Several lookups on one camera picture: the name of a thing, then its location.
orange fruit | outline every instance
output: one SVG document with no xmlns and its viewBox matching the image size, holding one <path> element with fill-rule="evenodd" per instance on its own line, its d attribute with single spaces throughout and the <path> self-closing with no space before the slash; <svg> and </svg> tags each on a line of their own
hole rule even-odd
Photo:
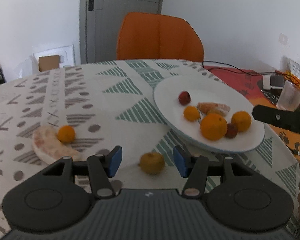
<svg viewBox="0 0 300 240">
<path fill-rule="evenodd" d="M 145 153 L 140 158 L 139 166 L 148 174 L 159 174 L 164 168 L 164 158 L 160 153 Z"/>
<path fill-rule="evenodd" d="M 75 131 L 70 125 L 65 125 L 60 127 L 57 137 L 62 143 L 71 143 L 74 141 Z"/>
<path fill-rule="evenodd" d="M 187 106 L 183 110 L 183 116 L 188 120 L 188 121 L 195 121 L 200 118 L 200 113 L 199 110 L 195 106 Z"/>
<path fill-rule="evenodd" d="M 251 125 L 251 116 L 246 111 L 236 112 L 231 118 L 231 123 L 238 128 L 239 132 L 245 132 Z"/>
<path fill-rule="evenodd" d="M 228 124 L 220 114 L 208 114 L 200 123 L 201 134 L 210 141 L 217 141 L 227 133 Z"/>
</svg>

white wall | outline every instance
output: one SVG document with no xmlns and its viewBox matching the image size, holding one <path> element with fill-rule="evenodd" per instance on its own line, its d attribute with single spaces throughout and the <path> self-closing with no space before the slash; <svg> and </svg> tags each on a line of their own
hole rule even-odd
<svg viewBox="0 0 300 240">
<path fill-rule="evenodd" d="M 300 64 L 300 0 L 163 0 L 162 14 L 192 25 L 205 60 L 259 71 L 280 69 L 283 56 Z"/>
<path fill-rule="evenodd" d="M 30 54 L 71 44 L 80 64 L 79 0 L 0 0 L 0 65 L 8 81 Z"/>
</svg>

orange chair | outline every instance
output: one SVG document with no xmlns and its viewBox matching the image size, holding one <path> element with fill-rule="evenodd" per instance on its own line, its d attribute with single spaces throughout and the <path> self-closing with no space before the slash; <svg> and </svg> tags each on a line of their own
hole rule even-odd
<svg viewBox="0 0 300 240">
<path fill-rule="evenodd" d="M 200 38 L 185 20 L 159 14 L 126 15 L 117 41 L 117 60 L 186 59 L 202 62 Z"/>
</svg>

door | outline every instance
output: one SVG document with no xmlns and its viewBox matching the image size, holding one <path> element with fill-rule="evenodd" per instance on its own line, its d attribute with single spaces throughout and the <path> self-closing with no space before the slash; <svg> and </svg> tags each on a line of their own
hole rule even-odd
<svg viewBox="0 0 300 240">
<path fill-rule="evenodd" d="M 128 12 L 157 13 L 159 8 L 159 0 L 94 0 L 93 10 L 86 11 L 87 63 L 116 59 L 119 29 Z"/>
</svg>

white plate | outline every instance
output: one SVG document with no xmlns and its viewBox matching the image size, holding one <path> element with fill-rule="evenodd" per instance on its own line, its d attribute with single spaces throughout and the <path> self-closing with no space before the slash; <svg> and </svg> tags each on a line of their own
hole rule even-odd
<svg viewBox="0 0 300 240">
<path fill-rule="evenodd" d="M 253 109 L 253 105 L 244 96 L 221 82 L 203 76 L 167 78 L 155 87 L 153 98 L 167 124 L 178 135 L 198 147 L 215 153 L 242 153 L 253 150 L 261 144 L 265 136 L 265 127 L 262 122 L 253 118 L 250 128 L 233 139 L 221 138 L 218 141 L 209 141 L 204 138 L 199 123 L 189 122 L 183 117 L 185 106 L 178 101 L 178 95 L 182 91 L 188 91 L 191 96 L 191 103 L 188 105 L 215 102 L 230 106 L 231 111 L 225 117 L 227 122 L 231 121 L 235 112 L 247 111 L 251 114 Z"/>
</svg>

